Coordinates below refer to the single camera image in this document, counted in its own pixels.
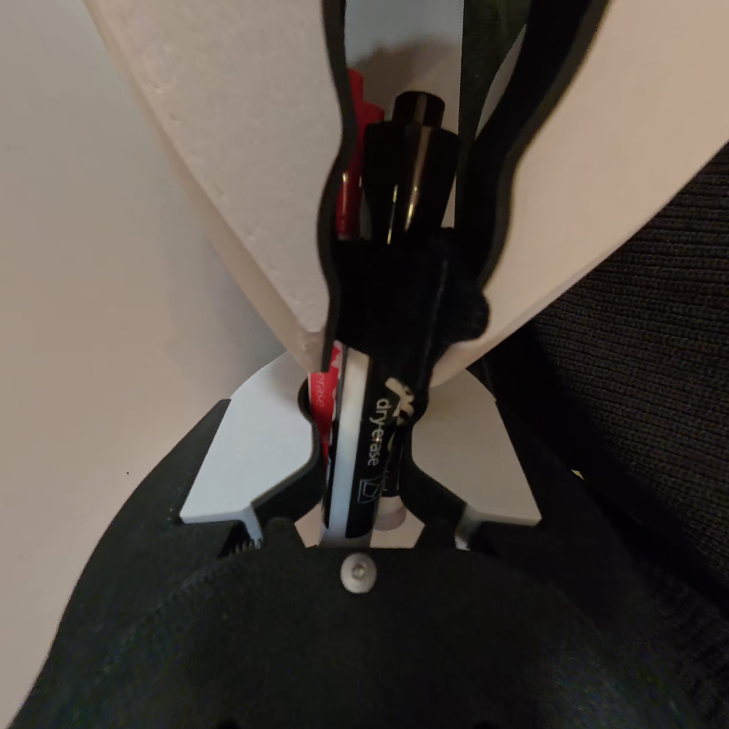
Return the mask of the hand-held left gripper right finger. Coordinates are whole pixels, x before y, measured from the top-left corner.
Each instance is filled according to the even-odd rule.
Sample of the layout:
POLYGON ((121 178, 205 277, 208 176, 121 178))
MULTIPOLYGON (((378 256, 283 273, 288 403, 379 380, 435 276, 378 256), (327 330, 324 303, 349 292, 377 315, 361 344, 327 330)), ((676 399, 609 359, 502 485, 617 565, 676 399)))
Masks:
POLYGON ((403 446, 400 494, 423 524, 449 524, 459 548, 483 524, 542 519, 496 399, 467 370, 431 389, 403 446))

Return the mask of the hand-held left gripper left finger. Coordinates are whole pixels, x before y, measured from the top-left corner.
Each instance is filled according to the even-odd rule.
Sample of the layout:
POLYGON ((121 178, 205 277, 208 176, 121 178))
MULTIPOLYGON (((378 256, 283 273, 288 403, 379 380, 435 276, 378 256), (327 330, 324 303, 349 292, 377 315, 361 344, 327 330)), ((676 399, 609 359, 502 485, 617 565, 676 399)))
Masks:
POLYGON ((320 504, 324 490, 307 376, 284 353, 230 398, 179 518, 239 522, 250 541, 261 542, 271 519, 298 521, 320 504))

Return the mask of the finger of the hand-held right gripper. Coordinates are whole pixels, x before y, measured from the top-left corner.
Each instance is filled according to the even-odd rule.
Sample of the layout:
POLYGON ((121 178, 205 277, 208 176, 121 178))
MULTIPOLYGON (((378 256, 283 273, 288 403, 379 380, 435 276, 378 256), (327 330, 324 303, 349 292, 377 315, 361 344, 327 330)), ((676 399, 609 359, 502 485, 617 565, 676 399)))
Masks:
POLYGON ((515 170, 491 317, 437 386, 505 340, 648 222, 728 137, 728 2, 609 2, 515 170))
POLYGON ((85 5, 225 268, 302 369, 323 369, 354 136, 343 2, 85 5))

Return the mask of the black dry erase marker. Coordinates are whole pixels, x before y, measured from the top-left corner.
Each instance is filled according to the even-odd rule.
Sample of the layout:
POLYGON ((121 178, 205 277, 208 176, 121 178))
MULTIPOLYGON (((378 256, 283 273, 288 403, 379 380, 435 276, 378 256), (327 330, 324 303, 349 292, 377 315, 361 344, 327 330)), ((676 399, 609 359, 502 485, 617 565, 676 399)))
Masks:
POLYGON ((440 230, 459 140, 442 128, 444 102, 401 93, 389 121, 364 133, 361 183, 369 238, 341 250, 343 345, 321 546, 368 546, 413 394, 402 377, 407 307, 423 297, 425 259, 440 230))
POLYGON ((388 532, 399 528, 406 521, 407 508, 399 495, 393 497, 382 496, 378 502, 373 529, 379 532, 388 532))

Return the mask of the red dry erase marker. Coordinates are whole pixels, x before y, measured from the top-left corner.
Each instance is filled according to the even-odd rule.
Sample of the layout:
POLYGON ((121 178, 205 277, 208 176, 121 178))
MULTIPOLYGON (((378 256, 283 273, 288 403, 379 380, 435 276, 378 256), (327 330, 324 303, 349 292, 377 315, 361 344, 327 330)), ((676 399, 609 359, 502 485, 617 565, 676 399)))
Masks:
MULTIPOLYGON (((348 69, 348 74, 357 120, 357 142, 349 166, 342 174, 335 208, 335 230, 339 241, 352 241, 360 236, 364 134, 370 123, 377 123, 384 119, 384 110, 377 105, 370 104, 364 98, 362 74, 353 68, 348 69)), ((332 451, 334 418, 337 410, 336 396, 342 369, 342 357, 343 345, 335 341, 328 369, 311 373, 308 377, 311 414, 319 432, 325 464, 328 464, 332 451)))

